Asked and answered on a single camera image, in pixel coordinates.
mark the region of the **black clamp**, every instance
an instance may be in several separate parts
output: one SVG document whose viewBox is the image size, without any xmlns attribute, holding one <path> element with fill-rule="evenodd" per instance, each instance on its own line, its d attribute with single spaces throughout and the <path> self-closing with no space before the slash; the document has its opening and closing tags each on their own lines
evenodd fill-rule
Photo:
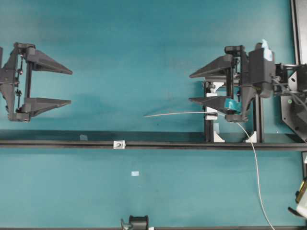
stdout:
<svg viewBox="0 0 307 230">
<path fill-rule="evenodd" d="M 148 216 L 144 217 L 129 217 L 129 223 L 125 223 L 123 219 L 120 220 L 122 230 L 148 230 Z"/>
</svg>

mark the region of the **wire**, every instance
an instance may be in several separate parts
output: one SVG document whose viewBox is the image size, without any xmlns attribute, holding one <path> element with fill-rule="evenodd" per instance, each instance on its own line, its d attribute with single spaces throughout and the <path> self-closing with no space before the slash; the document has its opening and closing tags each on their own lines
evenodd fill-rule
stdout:
<svg viewBox="0 0 307 230">
<path fill-rule="evenodd" d="M 214 113 L 209 113 L 209 112 L 178 112 L 178 113 L 145 115 L 144 117 L 166 116 L 166 115 L 176 115 L 176 114 L 214 114 Z"/>
<path fill-rule="evenodd" d="M 168 113 L 168 114 L 155 114 L 155 115 L 147 115 L 144 117 L 154 117 L 154 116 L 163 116 L 163 115 L 176 115 L 176 114 L 207 114 L 208 112 L 179 112 L 179 113 Z M 240 126 L 240 128 L 245 132 L 246 136 L 249 139 L 249 142 L 253 148 L 254 151 L 254 156 L 255 156 L 255 164 L 256 164 L 256 172 L 257 172 L 257 187 L 258 187 L 258 196 L 259 196 L 259 201 L 260 201 L 260 205 L 261 205 L 261 210 L 263 212 L 263 215 L 266 219 L 266 221 L 268 222 L 269 226 L 272 228 L 272 230 L 275 230 L 275 228 L 273 227 L 273 225 L 271 224 L 267 213 L 265 211 L 264 205 L 263 205 L 263 201 L 262 201 L 262 197 L 261 197 L 261 186 L 260 186 L 260 175 L 259 175 L 259 167 L 258 167 L 258 159 L 257 159 L 257 154 L 256 154 L 256 150 L 254 147 L 253 142 L 250 139 L 249 134 L 247 133 L 247 131 L 240 125 L 240 123 L 236 123 L 238 126 Z"/>
<path fill-rule="evenodd" d="M 236 123 L 238 126 L 241 127 L 241 129 L 245 132 L 246 136 L 248 137 L 249 139 L 249 142 L 253 148 L 253 151 L 254 151 L 254 156 L 255 156 L 255 163 L 256 163 L 256 171 L 257 171 L 257 185 L 258 185 L 258 196 L 259 196 L 259 201 L 260 201 L 260 204 L 261 204 L 261 209 L 262 209 L 262 212 L 263 212 L 263 215 L 266 219 L 266 221 L 268 222 L 269 226 L 272 228 L 272 230 L 275 230 L 275 228 L 273 227 L 273 225 L 271 224 L 268 216 L 267 216 L 267 213 L 264 209 L 264 205 L 263 205 L 263 201 L 262 201 L 262 198 L 261 198 L 261 188 L 260 188 L 260 176 L 259 176 L 259 168 L 258 168 L 258 159 L 257 159 L 257 154 L 256 154 L 256 151 L 255 151 L 255 147 L 254 147 L 254 144 L 253 142 L 251 141 L 250 139 L 250 136 L 248 135 L 247 131 L 240 125 L 240 123 Z"/>
</svg>

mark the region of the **teal table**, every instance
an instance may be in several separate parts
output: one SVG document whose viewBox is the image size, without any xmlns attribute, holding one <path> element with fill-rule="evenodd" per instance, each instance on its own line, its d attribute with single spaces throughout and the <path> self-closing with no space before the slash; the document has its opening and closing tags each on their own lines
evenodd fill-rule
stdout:
<svg viewBox="0 0 307 230">
<path fill-rule="evenodd" d="M 264 38 L 277 63 L 294 62 L 288 0 L 2 0 L 0 31 L 3 61 L 14 42 L 33 43 L 74 72 L 34 73 L 33 97 L 72 104 L 30 123 L 7 121 L 1 100 L 2 139 L 79 139 L 84 132 L 99 139 L 103 131 L 194 140 L 202 115 L 143 115 L 200 111 L 188 98 L 202 96 L 201 83 L 188 76 L 224 46 L 251 51 Z M 264 107 L 268 139 L 292 134 L 280 119 L 279 98 Z M 245 127 L 251 131 L 251 121 Z M 223 119 L 219 129 L 244 138 Z M 302 181 L 301 153 L 258 154 L 273 225 L 303 226 L 287 211 Z M 0 227 L 118 227 L 130 214 L 149 215 L 151 226 L 162 227 L 267 225 L 253 152 L 0 149 Z"/>
</svg>

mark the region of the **white label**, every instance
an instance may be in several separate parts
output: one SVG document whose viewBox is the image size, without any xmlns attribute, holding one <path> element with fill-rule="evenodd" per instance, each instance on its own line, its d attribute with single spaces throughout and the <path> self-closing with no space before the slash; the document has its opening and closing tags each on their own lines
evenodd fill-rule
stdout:
<svg viewBox="0 0 307 230">
<path fill-rule="evenodd" d="M 132 171 L 131 172 L 131 176 L 139 176 L 139 175 L 140 175 L 139 171 Z"/>
</svg>

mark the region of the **metal plate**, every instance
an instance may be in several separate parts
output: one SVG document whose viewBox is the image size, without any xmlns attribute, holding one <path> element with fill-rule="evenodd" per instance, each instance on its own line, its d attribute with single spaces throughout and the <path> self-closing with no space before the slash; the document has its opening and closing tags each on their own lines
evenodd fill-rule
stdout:
<svg viewBox="0 0 307 230">
<path fill-rule="evenodd" d="M 307 124 L 300 119 L 293 108 L 291 96 L 281 96 L 282 120 L 295 132 L 304 142 L 307 142 Z"/>
</svg>

